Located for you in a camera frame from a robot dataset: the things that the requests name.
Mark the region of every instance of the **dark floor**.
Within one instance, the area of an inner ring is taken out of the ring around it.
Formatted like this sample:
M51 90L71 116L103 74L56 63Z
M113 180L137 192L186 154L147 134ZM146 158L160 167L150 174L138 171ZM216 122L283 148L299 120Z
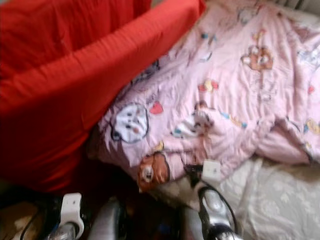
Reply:
M173 240L177 229L177 212L146 193L139 193L137 184L119 168L108 169L109 177L88 193L83 194L95 215L112 196L125 204L129 215L129 240ZM88 231L81 240L85 240Z

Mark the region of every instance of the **mattress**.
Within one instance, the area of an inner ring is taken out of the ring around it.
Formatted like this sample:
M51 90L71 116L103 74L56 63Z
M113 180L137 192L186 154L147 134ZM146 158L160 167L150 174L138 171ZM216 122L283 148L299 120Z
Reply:
M281 8L301 26L320 29L320 18ZM245 240L317 240L320 236L320 167L288 166L254 156L220 184ZM160 185L151 194L167 204L199 209L188 177Z

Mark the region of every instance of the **pink blanket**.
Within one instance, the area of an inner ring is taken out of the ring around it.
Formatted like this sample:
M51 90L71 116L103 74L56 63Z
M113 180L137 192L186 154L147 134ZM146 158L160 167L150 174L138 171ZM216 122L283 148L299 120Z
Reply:
M99 122L102 161L147 184L204 159L220 162L222 178L254 153L320 162L320 32L254 2L214 5L119 96Z

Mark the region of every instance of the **red cloth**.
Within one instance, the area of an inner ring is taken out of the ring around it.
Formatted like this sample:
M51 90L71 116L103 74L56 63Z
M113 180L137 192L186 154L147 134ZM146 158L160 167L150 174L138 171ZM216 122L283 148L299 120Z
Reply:
M204 10L202 0L166 0L134 19L149 6L12 0L0 7L0 178L52 192L98 177L83 153L90 129Z

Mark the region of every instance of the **red fabric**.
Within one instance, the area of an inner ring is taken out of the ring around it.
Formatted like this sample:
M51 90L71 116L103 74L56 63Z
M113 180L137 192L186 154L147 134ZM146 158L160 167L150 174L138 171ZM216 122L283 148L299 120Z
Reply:
M1 6L0 178L46 192L97 179L83 151L90 129L119 90L204 10L202 0L166 0L133 19L149 5L12 0Z

